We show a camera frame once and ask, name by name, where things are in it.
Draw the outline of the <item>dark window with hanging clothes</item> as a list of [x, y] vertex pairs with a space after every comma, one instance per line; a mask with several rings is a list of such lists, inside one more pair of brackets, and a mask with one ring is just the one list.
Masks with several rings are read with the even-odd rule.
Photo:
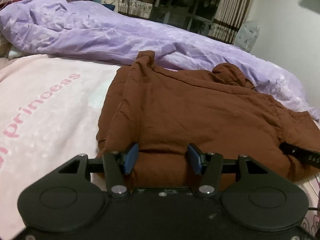
[[149, 20], [208, 36], [220, 0], [154, 0]]

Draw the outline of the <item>pink printed blanket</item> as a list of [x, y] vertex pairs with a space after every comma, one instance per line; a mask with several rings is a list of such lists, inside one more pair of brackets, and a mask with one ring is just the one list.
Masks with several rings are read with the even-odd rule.
[[1, 66], [1, 239], [24, 228], [20, 193], [75, 156], [98, 157], [112, 64], [48, 55]]

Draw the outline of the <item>right beige striped curtain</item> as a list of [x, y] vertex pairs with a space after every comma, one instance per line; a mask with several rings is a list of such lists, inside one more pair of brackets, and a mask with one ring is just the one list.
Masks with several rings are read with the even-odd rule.
[[220, 0], [208, 36], [232, 44], [244, 23], [252, 0]]

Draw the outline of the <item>brown padded jacket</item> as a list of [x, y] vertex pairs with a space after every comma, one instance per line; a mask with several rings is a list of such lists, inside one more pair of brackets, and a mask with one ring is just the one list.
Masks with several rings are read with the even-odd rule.
[[235, 65], [212, 71], [172, 71], [143, 51], [118, 69], [98, 121], [98, 157], [139, 146], [126, 181], [131, 187], [189, 186], [196, 182], [187, 166], [190, 143], [227, 159], [246, 154], [291, 181], [318, 169], [285, 155], [280, 144], [319, 151], [319, 128], [308, 112], [294, 112], [259, 93]]

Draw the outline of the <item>purple duvet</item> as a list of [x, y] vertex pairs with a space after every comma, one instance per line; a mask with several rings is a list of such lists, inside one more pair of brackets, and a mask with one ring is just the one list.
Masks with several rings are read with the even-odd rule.
[[218, 64], [231, 63], [259, 92], [319, 120], [319, 110], [309, 106], [301, 82], [284, 68], [236, 46], [170, 25], [127, 17], [95, 2], [15, 2], [1, 10], [1, 33], [28, 54], [130, 65], [139, 52], [151, 50], [157, 64], [168, 69], [212, 70]]

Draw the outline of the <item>dark red garment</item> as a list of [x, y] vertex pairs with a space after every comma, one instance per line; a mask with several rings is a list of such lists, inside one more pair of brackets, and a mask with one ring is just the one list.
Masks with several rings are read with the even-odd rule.
[[20, 1], [23, 1], [23, 0], [8, 0], [8, 1], [0, 4], [0, 10], [2, 10], [3, 8], [7, 7], [8, 5], [10, 5], [12, 3], [20, 2]]

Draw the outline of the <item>covered standing fan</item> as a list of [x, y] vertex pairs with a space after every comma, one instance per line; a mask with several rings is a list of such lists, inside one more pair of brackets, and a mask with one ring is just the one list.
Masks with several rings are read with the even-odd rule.
[[234, 40], [234, 45], [245, 52], [250, 52], [260, 34], [259, 24], [256, 21], [244, 23]]

